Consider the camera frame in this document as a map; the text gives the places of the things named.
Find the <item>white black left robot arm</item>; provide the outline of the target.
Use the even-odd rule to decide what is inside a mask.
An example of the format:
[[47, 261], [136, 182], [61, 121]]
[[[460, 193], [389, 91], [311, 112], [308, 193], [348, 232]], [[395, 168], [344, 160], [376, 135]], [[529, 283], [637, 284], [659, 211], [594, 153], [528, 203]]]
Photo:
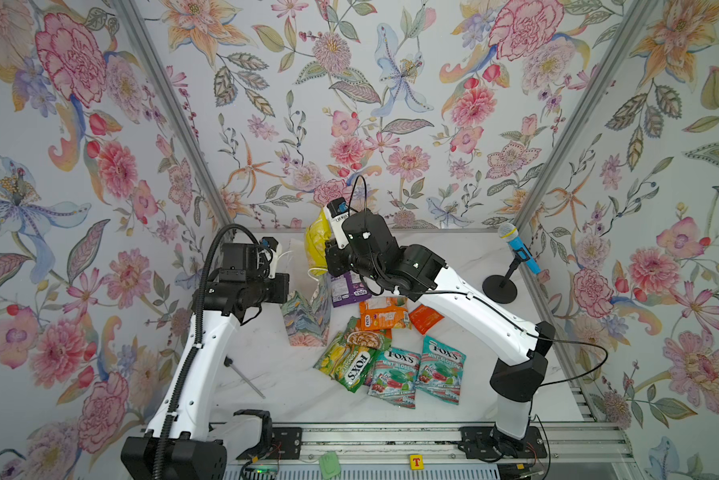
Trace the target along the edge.
[[229, 366], [227, 343], [236, 328], [265, 303], [287, 300], [289, 277], [277, 272], [283, 254], [272, 237], [256, 238], [241, 225], [213, 238], [197, 290], [188, 343], [165, 398], [145, 432], [130, 436], [120, 459], [133, 479], [220, 479], [227, 450], [212, 440], [210, 414], [215, 378]]

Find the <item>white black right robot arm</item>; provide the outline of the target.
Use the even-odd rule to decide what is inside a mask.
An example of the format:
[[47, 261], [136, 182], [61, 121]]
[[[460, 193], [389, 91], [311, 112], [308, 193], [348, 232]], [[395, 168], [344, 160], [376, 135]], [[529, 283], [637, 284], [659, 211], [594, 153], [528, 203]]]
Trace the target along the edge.
[[555, 340], [549, 322], [533, 324], [468, 284], [429, 248], [401, 246], [383, 216], [351, 210], [337, 199], [322, 210], [332, 233], [325, 243], [328, 272], [347, 271], [383, 291], [419, 302], [471, 332], [497, 354], [489, 384], [499, 396], [493, 431], [519, 442], [531, 423], [531, 402], [547, 374], [547, 353]]

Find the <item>orange snack packet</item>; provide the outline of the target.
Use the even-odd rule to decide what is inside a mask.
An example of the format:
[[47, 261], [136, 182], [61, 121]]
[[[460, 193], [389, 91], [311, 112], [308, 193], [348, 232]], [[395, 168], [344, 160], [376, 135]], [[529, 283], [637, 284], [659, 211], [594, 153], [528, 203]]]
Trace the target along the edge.
[[363, 331], [405, 329], [411, 327], [407, 298], [373, 297], [359, 304], [357, 327]]

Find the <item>green noodle snack packet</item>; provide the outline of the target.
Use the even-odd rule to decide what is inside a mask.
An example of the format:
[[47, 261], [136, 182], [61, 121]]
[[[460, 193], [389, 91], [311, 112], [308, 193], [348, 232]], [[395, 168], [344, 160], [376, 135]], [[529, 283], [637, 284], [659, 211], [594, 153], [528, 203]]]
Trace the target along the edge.
[[359, 319], [351, 317], [343, 335], [344, 342], [349, 346], [366, 347], [372, 350], [385, 351], [393, 344], [391, 330], [361, 330]]

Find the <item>yellow snack packet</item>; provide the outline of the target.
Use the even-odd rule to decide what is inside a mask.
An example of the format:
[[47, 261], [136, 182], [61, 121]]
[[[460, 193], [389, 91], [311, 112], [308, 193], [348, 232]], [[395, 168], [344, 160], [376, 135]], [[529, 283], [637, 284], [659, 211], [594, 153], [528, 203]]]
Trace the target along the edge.
[[317, 280], [328, 272], [325, 244], [333, 238], [330, 222], [324, 211], [306, 228], [304, 248], [309, 264], [308, 275]]

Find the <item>small red snack packet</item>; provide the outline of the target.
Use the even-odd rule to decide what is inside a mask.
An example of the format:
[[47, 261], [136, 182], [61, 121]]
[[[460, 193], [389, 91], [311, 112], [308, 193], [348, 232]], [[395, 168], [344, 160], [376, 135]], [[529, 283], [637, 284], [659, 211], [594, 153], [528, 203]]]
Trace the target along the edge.
[[443, 314], [425, 305], [419, 305], [409, 313], [411, 325], [421, 335], [427, 334], [427, 332], [429, 332], [433, 326], [437, 325], [437, 323], [441, 322], [443, 318], [445, 318]]

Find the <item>floral white paper bag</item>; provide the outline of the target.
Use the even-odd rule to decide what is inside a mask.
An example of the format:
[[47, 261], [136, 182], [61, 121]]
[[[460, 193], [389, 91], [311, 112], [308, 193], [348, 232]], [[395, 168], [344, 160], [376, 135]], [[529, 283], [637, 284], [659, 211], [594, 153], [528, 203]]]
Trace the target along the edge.
[[324, 267], [309, 263], [301, 241], [291, 239], [285, 246], [281, 264], [289, 288], [280, 311], [287, 340], [293, 347], [327, 346], [333, 308], [330, 277]]

